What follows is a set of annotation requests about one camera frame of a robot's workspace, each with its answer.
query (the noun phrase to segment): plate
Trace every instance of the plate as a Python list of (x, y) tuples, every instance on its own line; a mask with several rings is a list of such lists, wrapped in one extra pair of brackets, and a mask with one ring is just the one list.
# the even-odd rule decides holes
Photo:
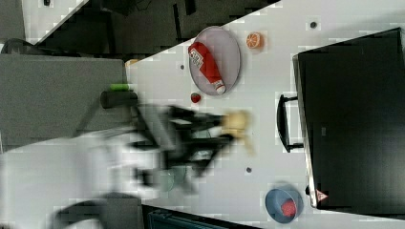
[[(235, 85), (241, 68), (241, 53), (236, 39), (221, 27), (208, 27), (201, 31), (195, 42), (201, 42), (214, 56), (228, 93)], [(188, 58), (191, 77), (197, 87), (205, 94), (219, 95), (200, 70)]]

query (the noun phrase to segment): floor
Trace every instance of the floor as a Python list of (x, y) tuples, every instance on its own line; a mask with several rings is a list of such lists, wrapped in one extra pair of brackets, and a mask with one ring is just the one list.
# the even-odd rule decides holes
[[(40, 45), (49, 49), (102, 54), (103, 57), (124, 60), (142, 59), (176, 46), (206, 27), (221, 26), (277, 2), (194, 0), (195, 11), (187, 15), (185, 0), (127, 1), (138, 3), (137, 8), (133, 6), (127, 16), (113, 11), (110, 28), (104, 20), (86, 16), (86, 11), (82, 10)], [(114, 49), (110, 49), (113, 46), (109, 46), (109, 43), (114, 44)]]

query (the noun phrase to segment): table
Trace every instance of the table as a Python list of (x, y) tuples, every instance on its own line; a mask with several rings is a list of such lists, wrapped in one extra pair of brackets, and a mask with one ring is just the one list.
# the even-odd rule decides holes
[[(201, 112), (222, 114), (245, 109), (253, 114), (248, 131), (256, 156), (235, 144), (214, 162), (205, 177), (194, 179), (199, 190), (186, 196), (175, 189), (145, 204), (174, 209), (215, 219), (224, 219), (260, 228), (396, 228), (404, 221), (319, 211), (309, 205), (306, 159), (302, 150), (288, 154), (276, 131), (276, 107), (281, 94), (296, 95), (292, 56), (377, 31), (405, 25), (405, 4), (401, 1), (322, 1), (305, 3), (285, 0), (224, 25), (238, 40), (242, 67), (237, 86), (219, 97), (202, 96), (193, 105), (197, 92), (188, 67), (187, 48), (193, 40), (143, 59), (127, 67), (129, 81), (138, 85), (139, 98), (161, 105), (177, 104)], [(311, 29), (310, 22), (317, 27)], [(262, 52), (245, 46), (251, 31), (266, 37)], [(288, 110), (291, 142), (302, 142), (296, 102)], [(246, 167), (252, 168), (248, 174)], [(304, 197), (303, 214), (289, 225), (276, 223), (266, 212), (266, 193), (279, 183), (291, 183)]]
[(89, 0), (22, 0), (26, 40), (33, 45), (43, 41)]

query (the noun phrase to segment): black handle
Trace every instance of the black handle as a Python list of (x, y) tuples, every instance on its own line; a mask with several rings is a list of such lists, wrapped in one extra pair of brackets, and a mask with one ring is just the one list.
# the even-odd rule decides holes
[(283, 142), (284, 147), (286, 148), (287, 152), (290, 152), (292, 149), (297, 148), (304, 148), (303, 143), (294, 143), (289, 144), (289, 134), (288, 134), (288, 121), (287, 121), (287, 113), (286, 113), (286, 102), (298, 100), (298, 97), (291, 97), (287, 98), (284, 97), (282, 94), (280, 96), (280, 101), (277, 106), (277, 129), (281, 139)]
[(133, 92), (103, 92), (100, 97), (102, 108), (133, 106), (138, 103), (138, 96)]

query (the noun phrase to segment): white surface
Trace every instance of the white surface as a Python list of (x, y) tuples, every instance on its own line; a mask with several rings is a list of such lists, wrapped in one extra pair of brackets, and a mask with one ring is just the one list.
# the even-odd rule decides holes
[[(157, 190), (133, 180), (132, 173), (134, 168), (158, 168), (160, 154), (129, 149), (129, 142), (144, 138), (116, 135), (122, 130), (52, 139), (2, 154), (0, 222), (21, 229), (46, 228), (55, 212), (113, 190), (142, 200), (158, 198)], [(94, 220), (70, 228), (76, 226), (99, 228)]]
[(111, 192), (111, 161), (96, 141), (60, 138), (2, 154), (1, 221), (15, 228), (46, 228), (56, 211)]
[[(221, 27), (210, 27), (200, 32), (195, 41), (205, 44), (214, 56), (226, 87), (225, 93), (231, 92), (241, 68), (241, 55), (235, 38)], [(188, 63), (191, 76), (200, 90), (209, 95), (218, 95), (214, 85), (209, 83), (191, 59)]]
[(44, 40), (89, 0), (22, 0), (26, 40), (33, 45)]
[[(318, 23), (314, 30), (309, 27), (312, 21)], [(235, 145), (216, 159), (207, 176), (195, 181), (198, 195), (185, 196), (176, 189), (164, 198), (146, 203), (261, 228), (404, 227), (405, 221), (312, 209), (304, 194), (307, 185), (304, 154), (286, 153), (277, 136), (275, 121), (280, 94), (295, 92), (292, 56), (399, 26), (405, 26), (405, 2), (401, 0), (283, 0), (224, 26), (240, 44), (239, 83), (230, 94), (203, 95), (199, 105), (190, 101), (191, 93), (198, 90), (187, 68), (187, 48), (192, 41), (131, 65), (127, 69), (129, 80), (138, 84), (139, 98), (144, 102), (178, 104), (214, 114), (246, 109), (253, 116), (248, 134), (256, 156), (248, 156), (243, 146)], [(245, 38), (252, 31), (265, 36), (262, 52), (251, 51), (245, 45)], [(299, 142), (297, 104), (289, 105), (291, 142)], [(246, 167), (252, 168), (251, 174), (245, 172)], [(274, 222), (264, 205), (266, 193), (282, 182), (297, 187), (305, 204), (303, 214), (288, 225)]]

